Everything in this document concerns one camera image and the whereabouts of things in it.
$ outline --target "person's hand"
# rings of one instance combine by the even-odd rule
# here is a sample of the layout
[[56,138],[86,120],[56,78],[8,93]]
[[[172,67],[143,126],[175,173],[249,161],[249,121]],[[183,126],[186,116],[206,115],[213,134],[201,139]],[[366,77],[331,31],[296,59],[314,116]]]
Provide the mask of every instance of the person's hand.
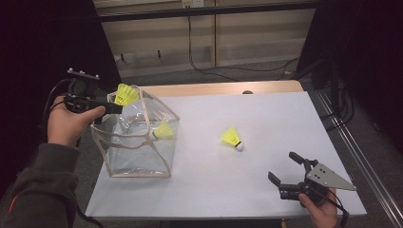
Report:
[[[54,104],[62,102],[64,97],[57,97]],[[64,103],[53,107],[48,119],[48,143],[56,143],[74,148],[86,131],[86,127],[105,113],[104,106],[98,106],[77,114],[70,112]]]
[[[336,193],[335,188],[330,188],[330,191]],[[311,221],[315,228],[334,228],[337,224],[337,208],[328,201],[316,206],[305,194],[298,195],[300,202],[311,213]],[[336,201],[335,195],[328,193],[327,197]]]

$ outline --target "finger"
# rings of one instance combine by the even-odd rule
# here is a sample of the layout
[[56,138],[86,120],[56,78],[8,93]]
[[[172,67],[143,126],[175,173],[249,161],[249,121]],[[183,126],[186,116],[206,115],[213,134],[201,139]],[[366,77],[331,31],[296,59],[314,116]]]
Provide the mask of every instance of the finger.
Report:
[[308,211],[311,213],[313,217],[318,216],[320,213],[320,210],[317,208],[317,206],[311,201],[311,199],[308,198],[305,194],[299,194],[299,201],[308,209]]
[[50,109],[56,109],[56,108],[66,108],[66,105],[64,103],[65,97],[64,96],[58,96],[56,99],[53,101],[53,105],[51,106]]
[[336,189],[335,188],[329,188],[329,192],[327,194],[327,197],[332,201],[336,201]]
[[65,96],[58,96],[58,97],[56,97],[56,99],[54,99],[53,104],[56,105],[56,104],[62,102],[64,99],[65,99]]
[[104,106],[97,106],[93,109],[90,109],[90,110],[80,114],[80,118],[85,124],[90,124],[98,117],[101,117],[102,115],[104,115],[105,111],[106,111],[106,108]]

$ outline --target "transparent plastic bag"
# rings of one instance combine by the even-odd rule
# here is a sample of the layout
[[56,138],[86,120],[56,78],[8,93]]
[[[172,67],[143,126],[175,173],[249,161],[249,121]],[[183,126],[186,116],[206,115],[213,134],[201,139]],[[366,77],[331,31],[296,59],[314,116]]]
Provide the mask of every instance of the transparent plastic bag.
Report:
[[[180,118],[161,100],[132,85],[140,95],[122,114],[106,115],[91,133],[110,177],[171,177]],[[114,102],[115,93],[107,95]]]

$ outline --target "sleeve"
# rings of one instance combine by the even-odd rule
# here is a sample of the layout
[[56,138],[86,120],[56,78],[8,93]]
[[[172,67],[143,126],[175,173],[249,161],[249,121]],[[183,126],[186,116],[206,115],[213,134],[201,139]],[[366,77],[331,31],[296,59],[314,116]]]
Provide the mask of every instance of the sleeve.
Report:
[[19,175],[5,227],[72,227],[78,179],[73,172],[79,151],[41,144],[33,165]]

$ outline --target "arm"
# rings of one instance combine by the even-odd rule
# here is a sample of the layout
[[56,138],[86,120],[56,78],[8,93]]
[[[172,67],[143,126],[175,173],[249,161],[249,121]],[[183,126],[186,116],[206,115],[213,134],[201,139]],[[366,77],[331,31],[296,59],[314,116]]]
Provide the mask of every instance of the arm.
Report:
[[[63,101],[62,97],[55,104]],[[32,167],[18,177],[6,227],[72,227],[77,177],[74,168],[79,151],[75,143],[88,124],[105,112],[97,107],[82,114],[69,112],[64,104],[54,107],[48,120],[48,143],[39,146]]]
[[[300,202],[308,209],[311,214],[311,221],[314,228],[335,228],[337,225],[337,209],[330,202],[324,201],[323,204],[316,206],[305,194],[299,194]],[[336,201],[335,195],[328,193],[327,197]]]

